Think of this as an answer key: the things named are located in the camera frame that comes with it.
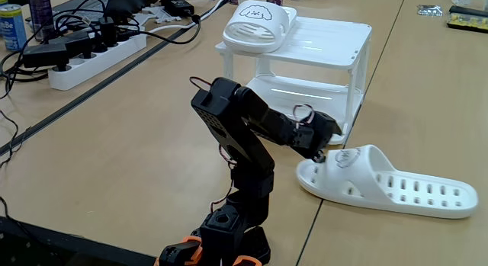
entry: table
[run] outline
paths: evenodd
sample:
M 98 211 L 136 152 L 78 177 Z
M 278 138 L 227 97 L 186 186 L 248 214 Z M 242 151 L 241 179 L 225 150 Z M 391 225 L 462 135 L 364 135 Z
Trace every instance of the table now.
M 374 144 L 400 170 L 465 181 L 479 195 L 465 220 L 324 201 L 300 265 L 481 265 L 488 260 L 484 158 L 486 34 L 449 29 L 405 0 L 347 147 Z
M 51 0 L 52 5 L 59 5 L 68 0 Z M 217 2 L 205 2 L 200 1 L 195 4 L 195 13 L 200 14 L 211 9 Z M 29 6 L 22 7 L 24 18 L 30 15 Z M 189 23 L 188 20 L 182 20 L 181 24 Z M 154 21 L 149 21 L 146 24 L 146 28 L 152 29 L 160 25 Z M 168 29 L 158 32 L 164 37 L 169 37 L 176 33 L 178 29 Z M 31 31 L 27 30 L 27 35 L 31 35 Z M 88 90 L 94 88 L 97 84 L 113 75 L 115 72 L 121 70 L 123 67 L 134 61 L 137 57 L 147 53 L 157 44 L 160 44 L 161 40 L 156 38 L 148 38 L 147 47 L 138 53 L 133 54 L 131 57 L 119 62 L 117 65 L 101 72 L 86 82 L 68 90 L 58 91 L 49 87 L 49 82 L 44 79 L 39 82 L 32 83 L 16 83 L 11 91 L 10 97 L 2 99 L 0 101 L 0 108 L 20 127 L 19 133 L 22 133 L 26 128 L 39 123 L 43 119 L 50 116 L 61 107 L 67 105 L 69 102 L 74 101 L 80 95 L 86 93 Z M 5 49 L 3 43 L 0 43 L 0 59 L 6 56 L 9 52 Z M 0 146 L 3 146 L 10 141 L 11 136 L 14 133 L 14 127 L 11 123 L 4 118 L 0 119 Z
M 371 24 L 371 76 L 401 1 L 285 2 L 303 16 Z M 382 14 L 374 11 L 379 8 Z M 230 177 L 217 143 L 190 108 L 196 90 L 188 77 L 222 75 L 214 45 L 234 10 L 232 5 L 222 7 L 203 23 L 195 42 L 168 46 L 29 139 L 0 170 L 0 191 L 12 216 L 150 255 L 198 227 L 209 201 L 226 192 Z M 249 80 L 253 63 L 246 58 L 235 61 L 236 79 Z M 285 75 L 300 72 L 308 79 L 341 77 L 302 66 L 275 70 Z M 271 261 L 292 265 L 320 199 L 298 186 L 298 155 L 265 145 L 276 161 L 270 215 L 264 224 Z

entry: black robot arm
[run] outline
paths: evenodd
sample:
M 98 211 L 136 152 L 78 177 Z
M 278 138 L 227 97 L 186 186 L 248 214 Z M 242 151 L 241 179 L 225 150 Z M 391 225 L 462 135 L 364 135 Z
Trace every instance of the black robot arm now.
M 199 90 L 191 106 L 237 162 L 231 178 L 238 191 L 192 233 L 199 238 L 193 242 L 194 249 L 188 249 L 188 242 L 167 246 L 159 264 L 254 265 L 241 255 L 257 258 L 255 264 L 267 264 L 271 251 L 264 230 L 258 226 L 268 217 L 275 162 L 257 136 L 289 146 L 318 162 L 323 160 L 322 149 L 332 135 L 341 134 L 341 130 L 334 119 L 317 111 L 311 111 L 297 125 L 297 121 L 269 108 L 250 88 L 224 78 L 215 79 L 209 91 Z

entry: slipper ventilation hole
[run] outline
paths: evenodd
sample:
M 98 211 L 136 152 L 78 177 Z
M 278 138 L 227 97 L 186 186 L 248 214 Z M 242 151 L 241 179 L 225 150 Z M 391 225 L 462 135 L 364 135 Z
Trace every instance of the slipper ventilation hole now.
M 375 179 L 385 194 L 398 204 L 462 209 L 463 204 L 469 203 L 469 194 L 462 187 L 412 179 L 388 171 L 377 173 Z
M 359 189 L 357 189 L 356 186 L 354 186 L 353 183 L 350 181 L 346 181 L 344 183 L 344 185 L 342 186 L 342 193 L 353 197 L 363 198 L 363 195 L 361 194 Z

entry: black power adapter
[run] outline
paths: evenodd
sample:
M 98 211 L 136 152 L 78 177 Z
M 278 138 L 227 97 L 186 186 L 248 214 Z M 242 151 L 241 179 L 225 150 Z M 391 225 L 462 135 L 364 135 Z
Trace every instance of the black power adapter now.
M 77 31 L 64 37 L 58 37 L 48 41 L 49 44 L 64 44 L 68 50 L 68 57 L 72 58 L 80 53 L 89 59 L 92 54 L 92 41 L 85 31 Z
M 66 71 L 69 63 L 68 50 L 65 44 L 42 44 L 25 48 L 22 56 L 25 68 L 53 66 L 56 71 Z
M 161 6 L 172 16 L 186 18 L 195 13 L 193 5 L 186 0 L 161 0 Z

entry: white slipper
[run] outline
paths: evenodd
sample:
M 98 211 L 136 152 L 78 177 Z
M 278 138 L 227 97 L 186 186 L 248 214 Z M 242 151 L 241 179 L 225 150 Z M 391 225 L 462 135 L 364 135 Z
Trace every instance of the white slipper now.
M 274 3 L 244 1 L 223 31 L 223 42 L 232 50 L 270 53 L 281 46 L 297 17 L 297 10 Z
M 398 171 L 373 145 L 331 150 L 325 163 L 302 161 L 297 177 L 310 193 L 356 207 L 457 219 L 478 205 L 469 184 Z

